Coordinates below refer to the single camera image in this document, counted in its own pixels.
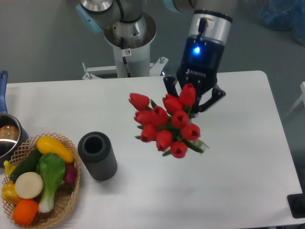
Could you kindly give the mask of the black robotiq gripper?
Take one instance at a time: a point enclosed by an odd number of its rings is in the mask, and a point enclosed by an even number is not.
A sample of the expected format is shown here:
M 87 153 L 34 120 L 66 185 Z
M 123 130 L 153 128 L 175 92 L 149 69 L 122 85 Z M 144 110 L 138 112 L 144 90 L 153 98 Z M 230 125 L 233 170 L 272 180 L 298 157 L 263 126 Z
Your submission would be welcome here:
M 211 98 L 204 104 L 194 105 L 194 113 L 207 111 L 226 96 L 224 90 L 214 86 L 232 22 L 231 17 L 219 12 L 195 10 L 176 76 L 163 78 L 167 93 L 174 97 L 179 97 L 177 83 L 181 87 L 192 83 L 198 97 L 212 88 Z

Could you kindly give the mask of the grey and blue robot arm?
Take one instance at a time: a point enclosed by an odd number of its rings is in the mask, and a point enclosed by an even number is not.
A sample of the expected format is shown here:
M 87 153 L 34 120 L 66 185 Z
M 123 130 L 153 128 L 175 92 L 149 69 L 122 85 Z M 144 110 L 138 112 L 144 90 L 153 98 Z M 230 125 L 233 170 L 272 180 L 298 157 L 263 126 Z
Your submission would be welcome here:
M 163 81 L 169 94 L 175 85 L 190 83 L 196 91 L 192 114 L 204 112 L 225 96 L 217 71 L 236 11 L 235 0 L 166 0 L 175 12 L 193 11 L 181 64 L 175 76 Z M 150 63 L 150 44 L 156 35 L 153 18 L 140 0 L 82 0 L 76 11 L 92 32 L 102 31 L 112 46 L 119 78 L 160 75 L 166 61 Z

